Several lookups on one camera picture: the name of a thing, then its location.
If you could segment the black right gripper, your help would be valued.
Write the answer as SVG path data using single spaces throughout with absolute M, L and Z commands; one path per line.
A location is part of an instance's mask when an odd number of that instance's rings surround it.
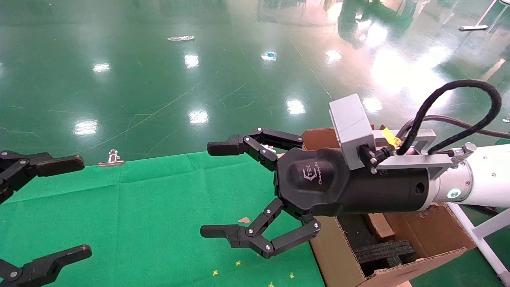
M 350 170 L 339 148 L 306 151 L 304 138 L 268 128 L 235 134 L 226 141 L 208 142 L 211 156 L 248 154 L 275 171 L 277 196 L 248 227 L 236 224 L 204 225 L 204 238 L 225 238 L 231 248 L 250 248 L 271 258 L 315 238 L 321 224 L 314 216 L 377 214 L 419 210 L 426 202 L 429 175 L 425 168 Z M 270 147 L 288 151 L 281 158 Z M 282 211 L 302 223 L 273 240 L 263 232 Z

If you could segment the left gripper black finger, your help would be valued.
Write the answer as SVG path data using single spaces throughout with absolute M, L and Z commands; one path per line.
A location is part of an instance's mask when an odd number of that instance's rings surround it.
M 92 256 L 89 245 L 79 245 L 67 250 L 49 254 L 22 267 L 17 267 L 5 260 L 0 260 L 2 287 L 42 287 L 57 279 L 60 271 L 67 265 Z
M 83 169 L 84 160 L 79 155 L 54 158 L 46 152 L 25 155 L 1 151 L 0 203 L 4 203 L 35 177 L 51 177 Z

